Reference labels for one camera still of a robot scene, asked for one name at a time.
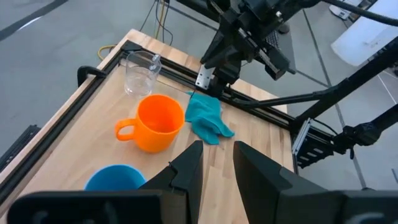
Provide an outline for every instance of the metal bracket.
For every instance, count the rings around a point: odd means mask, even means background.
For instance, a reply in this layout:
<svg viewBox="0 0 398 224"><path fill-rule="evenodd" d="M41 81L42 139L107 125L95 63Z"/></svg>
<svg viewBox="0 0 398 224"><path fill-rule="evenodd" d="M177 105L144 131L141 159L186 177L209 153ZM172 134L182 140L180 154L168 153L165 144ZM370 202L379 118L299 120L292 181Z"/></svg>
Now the metal bracket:
<svg viewBox="0 0 398 224"><path fill-rule="evenodd" d="M215 68L207 69L204 65L201 65L195 85L207 90L214 70Z"/></svg>
<svg viewBox="0 0 398 224"><path fill-rule="evenodd" d="M304 121L303 125L300 128L300 131L298 132L296 140L294 141L292 146L292 152L295 156L297 156L297 154L299 153L301 145L303 144L305 137L307 137L308 130L311 127L311 122L312 122L311 118Z"/></svg>

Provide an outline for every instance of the measuring cup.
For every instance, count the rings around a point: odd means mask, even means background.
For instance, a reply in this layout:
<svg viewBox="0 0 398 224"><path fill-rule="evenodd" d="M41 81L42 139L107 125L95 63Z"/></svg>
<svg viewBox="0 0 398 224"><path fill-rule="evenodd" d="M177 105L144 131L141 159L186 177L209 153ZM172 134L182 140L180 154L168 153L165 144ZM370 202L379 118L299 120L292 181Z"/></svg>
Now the measuring cup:
<svg viewBox="0 0 398 224"><path fill-rule="evenodd" d="M158 54L145 51L130 53L126 58L124 90L128 95L139 98L151 94L161 68Z"/></svg>

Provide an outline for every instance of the orange mug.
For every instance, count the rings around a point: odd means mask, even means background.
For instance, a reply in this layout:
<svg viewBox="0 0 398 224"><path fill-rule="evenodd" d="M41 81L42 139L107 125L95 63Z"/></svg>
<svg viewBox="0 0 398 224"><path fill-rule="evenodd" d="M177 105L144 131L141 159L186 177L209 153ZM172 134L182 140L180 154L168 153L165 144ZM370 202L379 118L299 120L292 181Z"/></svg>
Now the orange mug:
<svg viewBox="0 0 398 224"><path fill-rule="evenodd" d="M136 118L118 121L114 130L118 140L134 140L143 151L155 153L170 146L184 122L184 111L176 100L149 95L139 102ZM132 133L119 134L127 126L134 126Z"/></svg>

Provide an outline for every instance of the mug handle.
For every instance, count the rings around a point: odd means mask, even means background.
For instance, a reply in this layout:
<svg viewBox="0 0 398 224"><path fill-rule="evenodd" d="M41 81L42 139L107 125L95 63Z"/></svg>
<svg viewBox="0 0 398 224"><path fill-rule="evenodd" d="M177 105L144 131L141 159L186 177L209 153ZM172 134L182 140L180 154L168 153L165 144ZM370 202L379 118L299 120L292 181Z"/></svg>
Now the mug handle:
<svg viewBox="0 0 398 224"><path fill-rule="evenodd" d="M118 121L114 127L114 132L116 134L116 138L120 141L128 141L128 140L134 139L134 133L119 134L119 132L122 128L125 128L127 126L134 126L134 125L136 125L135 119L124 119L124 120Z"/></svg>

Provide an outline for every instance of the gray floor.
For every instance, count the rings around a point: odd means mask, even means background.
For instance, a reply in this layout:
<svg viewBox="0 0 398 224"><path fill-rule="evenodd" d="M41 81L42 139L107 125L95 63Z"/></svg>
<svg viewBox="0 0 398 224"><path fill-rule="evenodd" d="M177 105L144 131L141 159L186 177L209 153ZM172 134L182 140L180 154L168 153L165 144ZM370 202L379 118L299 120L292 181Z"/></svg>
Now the gray floor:
<svg viewBox="0 0 398 224"><path fill-rule="evenodd" d="M0 3L0 30L48 4L48 1ZM118 42L129 29L139 29L151 1L68 1L33 24L0 42L0 151L4 152L30 124L43 126L76 90L80 65L96 66L96 51ZM171 5L198 20L217 23L177 2ZM358 68L341 61L330 44L345 30L328 5L300 11L289 21L295 66L301 74L286 74L273 81L259 63L242 68L241 78L278 96L324 90L351 75ZM167 28L174 33L173 46L201 57L214 30L170 10ZM154 36L154 12L143 32ZM319 117L337 131L342 125L356 125L373 119L398 100L398 79L381 73ZM312 103L289 105L298 115ZM328 189L398 189L392 169L398 169L398 151L393 140L398 126L388 129L377 144L356 147L356 159L349 155L327 157L300 169L300 175Z"/></svg>

